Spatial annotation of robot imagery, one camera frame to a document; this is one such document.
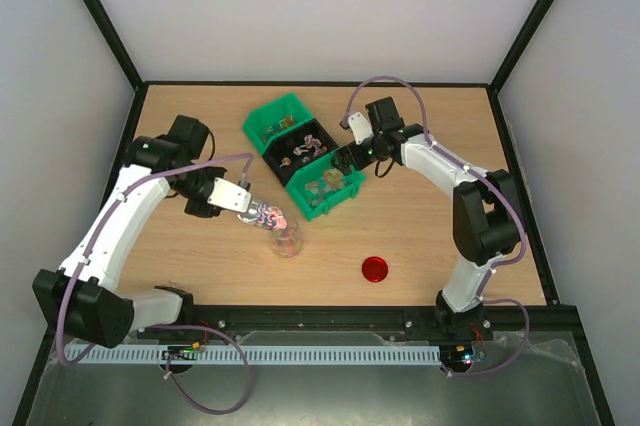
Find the green bin with gummy candies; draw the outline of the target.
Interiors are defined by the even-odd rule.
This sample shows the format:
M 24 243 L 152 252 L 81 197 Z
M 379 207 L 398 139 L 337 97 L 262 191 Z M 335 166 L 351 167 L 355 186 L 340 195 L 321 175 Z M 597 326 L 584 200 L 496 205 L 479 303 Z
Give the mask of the green bin with gummy candies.
M 332 164 L 333 157 L 334 153 L 329 153 L 308 163 L 285 186 L 307 221 L 328 215 L 337 205 L 354 199 L 366 180 L 362 172 L 353 168 L 343 174 Z

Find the silver metal scoop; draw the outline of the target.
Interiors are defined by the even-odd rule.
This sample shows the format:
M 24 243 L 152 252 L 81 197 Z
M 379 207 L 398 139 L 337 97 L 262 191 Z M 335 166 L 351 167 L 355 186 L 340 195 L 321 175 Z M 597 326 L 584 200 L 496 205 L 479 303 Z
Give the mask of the silver metal scoop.
M 273 233 L 282 232 L 289 227 L 288 220 L 279 207 L 258 199 L 251 199 L 248 209 L 239 213 L 238 219 L 245 224 Z

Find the green bin with lollipops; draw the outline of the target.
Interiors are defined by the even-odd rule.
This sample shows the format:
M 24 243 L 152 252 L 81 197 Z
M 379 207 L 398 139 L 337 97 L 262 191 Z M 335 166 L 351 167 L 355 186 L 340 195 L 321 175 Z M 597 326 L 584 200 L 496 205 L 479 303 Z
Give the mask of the green bin with lollipops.
M 251 111 L 242 131 L 262 155 L 273 139 L 314 118 L 295 93 L 288 93 Z

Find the red jar lid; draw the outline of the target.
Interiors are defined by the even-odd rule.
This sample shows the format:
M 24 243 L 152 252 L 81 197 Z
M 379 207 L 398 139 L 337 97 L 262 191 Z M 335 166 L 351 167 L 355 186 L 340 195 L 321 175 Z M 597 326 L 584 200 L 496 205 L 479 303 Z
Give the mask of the red jar lid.
M 389 273 L 387 262 L 378 256 L 367 257 L 361 265 L 363 277 L 371 283 L 384 281 Z

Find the black bin with swirl lollipops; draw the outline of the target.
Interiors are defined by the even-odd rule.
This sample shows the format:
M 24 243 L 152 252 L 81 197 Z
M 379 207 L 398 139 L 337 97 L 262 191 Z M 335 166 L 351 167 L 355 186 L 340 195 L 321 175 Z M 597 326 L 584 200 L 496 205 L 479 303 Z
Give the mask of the black bin with swirl lollipops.
M 286 129 L 274 137 L 262 158 L 285 187 L 294 174 L 338 147 L 317 119 Z

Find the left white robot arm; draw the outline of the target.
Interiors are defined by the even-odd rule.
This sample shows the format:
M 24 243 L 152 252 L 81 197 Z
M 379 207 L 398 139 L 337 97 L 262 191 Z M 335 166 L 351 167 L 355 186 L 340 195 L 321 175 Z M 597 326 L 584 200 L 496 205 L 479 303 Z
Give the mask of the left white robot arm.
M 116 290 L 133 245 L 169 191 L 185 198 L 188 215 L 220 214 L 220 207 L 207 199 L 225 168 L 170 173 L 194 164 L 213 139 L 202 122 L 179 115 L 168 133 L 140 136 L 130 144 L 112 193 L 86 236 L 57 271 L 42 270 L 33 281 L 38 304 L 58 340 L 73 337 L 112 348 L 133 330 L 188 316 L 193 297 L 185 291 L 156 287 L 124 298 Z

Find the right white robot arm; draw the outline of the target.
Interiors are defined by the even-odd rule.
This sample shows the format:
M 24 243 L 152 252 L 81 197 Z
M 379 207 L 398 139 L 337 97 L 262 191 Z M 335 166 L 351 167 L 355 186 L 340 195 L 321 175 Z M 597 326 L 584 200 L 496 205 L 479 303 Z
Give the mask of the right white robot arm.
M 515 183 L 504 169 L 477 168 L 442 146 L 419 124 L 407 125 L 386 97 L 348 110 L 340 125 L 353 140 L 334 154 L 332 165 L 346 174 L 387 159 L 419 173 L 452 201 L 452 237 L 458 259 L 448 283 L 438 292 L 435 327 L 455 338 L 481 319 L 484 290 L 497 269 L 510 264 L 516 246 L 526 248 L 526 233 Z

